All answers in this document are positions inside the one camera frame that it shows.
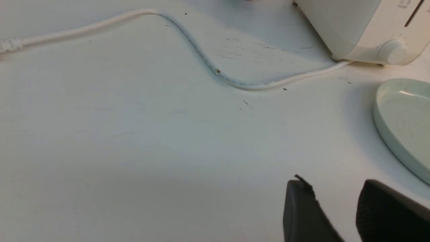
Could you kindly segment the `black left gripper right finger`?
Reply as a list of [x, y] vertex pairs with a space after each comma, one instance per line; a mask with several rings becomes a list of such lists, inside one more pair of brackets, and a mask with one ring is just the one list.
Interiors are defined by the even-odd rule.
[[363, 242], [428, 242], [430, 210], [375, 179], [361, 189], [356, 228]]

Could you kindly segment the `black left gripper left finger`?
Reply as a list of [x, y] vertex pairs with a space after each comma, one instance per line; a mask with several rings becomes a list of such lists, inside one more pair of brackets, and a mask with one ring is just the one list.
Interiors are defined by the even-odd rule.
[[285, 242], [343, 242], [316, 199], [313, 186], [295, 175], [286, 187], [283, 227]]

